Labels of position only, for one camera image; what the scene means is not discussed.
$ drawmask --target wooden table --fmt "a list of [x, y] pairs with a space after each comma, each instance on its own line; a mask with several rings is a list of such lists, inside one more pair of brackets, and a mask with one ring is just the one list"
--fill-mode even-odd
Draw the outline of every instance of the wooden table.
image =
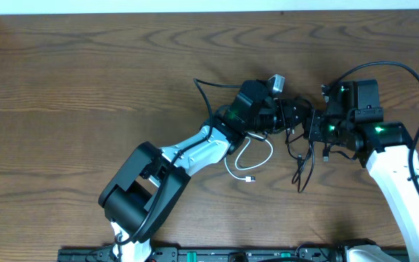
[[[419, 11], [0, 16], [0, 261], [53, 261], [61, 247], [111, 243], [97, 198], [143, 141], [168, 146], [197, 132], [207, 111], [192, 78], [240, 84], [281, 74], [286, 97], [324, 108], [320, 84], [374, 60], [419, 73]], [[415, 133], [419, 86], [408, 73], [383, 66], [354, 78], [376, 78], [385, 119]], [[213, 108], [236, 94], [204, 89]], [[234, 180], [221, 163], [195, 175], [153, 239], [404, 245], [358, 163], [323, 163], [317, 146], [314, 175], [297, 194], [284, 135], [272, 141], [272, 160], [251, 172], [256, 183]], [[293, 148], [305, 153], [306, 141]], [[243, 163], [267, 153], [253, 143]]]

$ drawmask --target robotic arm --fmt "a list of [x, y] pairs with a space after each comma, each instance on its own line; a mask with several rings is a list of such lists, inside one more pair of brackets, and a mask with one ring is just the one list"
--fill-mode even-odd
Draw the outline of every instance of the robotic arm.
[[[301, 100], [277, 98], [283, 86], [284, 78], [279, 75], [268, 81], [245, 81], [226, 112], [210, 114], [193, 137], [163, 148], [145, 142], [134, 150], [98, 200], [113, 225], [114, 253], [121, 261], [141, 262], [150, 255], [149, 239], [170, 214], [191, 176], [235, 152], [247, 132], [293, 133], [299, 124], [305, 130], [303, 137], [309, 141], [356, 152], [384, 193], [404, 236], [410, 260], [419, 261], [419, 195], [407, 161], [412, 138], [402, 123], [383, 121], [378, 83], [337, 81], [323, 86], [325, 111], [305, 106]], [[323, 150], [325, 161], [329, 149]], [[416, 154], [413, 159], [419, 181]], [[136, 181], [139, 176], [158, 187], [155, 194]], [[246, 178], [247, 182], [251, 180], [254, 178]], [[375, 251], [349, 251], [345, 255], [347, 261], [380, 258]]]

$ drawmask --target white backdrop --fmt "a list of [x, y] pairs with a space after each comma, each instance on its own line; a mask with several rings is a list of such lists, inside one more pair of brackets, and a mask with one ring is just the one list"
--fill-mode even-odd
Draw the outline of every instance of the white backdrop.
[[419, 9], [419, 0], [0, 0], [0, 15]]

